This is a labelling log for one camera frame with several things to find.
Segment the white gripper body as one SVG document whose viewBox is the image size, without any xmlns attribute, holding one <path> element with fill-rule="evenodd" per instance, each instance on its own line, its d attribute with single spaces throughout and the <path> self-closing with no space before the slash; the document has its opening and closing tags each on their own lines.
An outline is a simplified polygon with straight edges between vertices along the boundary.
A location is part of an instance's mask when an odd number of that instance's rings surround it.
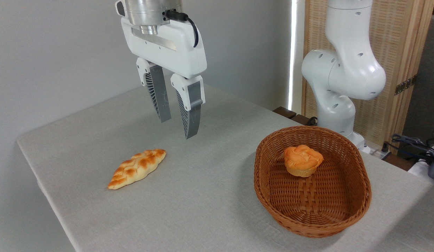
<svg viewBox="0 0 434 252">
<path fill-rule="evenodd" d="M 133 54 L 185 78 L 198 76 L 207 69 L 201 40 L 194 47 L 191 24 L 170 21 L 158 27 L 157 35 L 143 34 L 128 19 L 121 18 L 126 43 Z"/>
</svg>

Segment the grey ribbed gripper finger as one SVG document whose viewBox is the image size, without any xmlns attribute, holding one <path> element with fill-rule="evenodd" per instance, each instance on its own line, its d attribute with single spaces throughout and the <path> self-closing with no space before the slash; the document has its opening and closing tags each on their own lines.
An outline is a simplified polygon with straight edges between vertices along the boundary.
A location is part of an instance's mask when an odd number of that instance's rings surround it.
<svg viewBox="0 0 434 252">
<path fill-rule="evenodd" d="M 204 82 L 200 75 L 186 79 L 174 73 L 171 85 L 176 90 L 185 138 L 189 139 L 199 131 L 201 105 L 205 103 Z"/>
<path fill-rule="evenodd" d="M 156 113 L 163 123 L 171 119 L 170 106 L 162 67 L 138 58 L 137 70 L 143 86 L 148 88 Z"/>
</svg>

